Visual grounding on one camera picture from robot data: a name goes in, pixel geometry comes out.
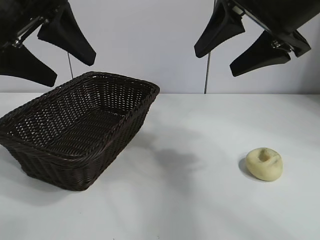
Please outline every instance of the white tabletop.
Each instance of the white tabletop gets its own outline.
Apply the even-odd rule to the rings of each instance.
[[[39,96],[0,93],[0,114]],[[248,151],[284,161],[248,175]],[[320,96],[161,94],[86,191],[26,176],[0,148],[0,240],[319,240]]]

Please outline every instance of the wicker basket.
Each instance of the wicker basket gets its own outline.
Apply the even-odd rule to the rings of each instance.
[[[0,144],[30,177],[83,191],[140,130],[160,89],[88,72],[0,118]]]

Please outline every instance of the dough ring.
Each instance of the dough ring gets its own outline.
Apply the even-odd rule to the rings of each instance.
[[[263,181],[275,181],[284,171],[280,154],[266,147],[249,152],[245,157],[245,165],[252,175]]]

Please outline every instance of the white wall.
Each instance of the white wall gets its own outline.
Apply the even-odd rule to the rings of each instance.
[[[88,67],[71,57],[74,76],[103,71],[145,79],[163,93],[203,93],[207,57],[193,46],[207,25],[213,0],[70,0],[74,15],[97,52]],[[246,33],[218,46],[211,55],[208,93],[320,93],[320,15],[301,27],[310,52],[284,65],[269,66],[233,77],[229,64],[263,31],[247,17]],[[67,53],[37,39],[25,45],[57,74],[58,86],[71,79]],[[0,92],[47,92],[51,88],[0,76]]]
[[[299,31],[313,48],[305,55],[282,65],[268,66],[233,77],[230,63],[242,54],[263,32],[244,17],[246,32],[224,42],[211,53],[208,93],[320,93],[320,15]]]
[[[71,72],[67,53],[50,43],[38,40],[37,34],[38,31],[27,38],[24,42],[25,46],[38,59],[58,74],[55,86],[70,80]],[[45,93],[51,89],[51,87],[22,78],[0,75],[0,92]]]
[[[70,0],[92,47],[93,67],[75,58],[75,76],[117,73],[157,83],[163,93],[203,93],[207,58],[194,44],[208,23],[213,0]]]

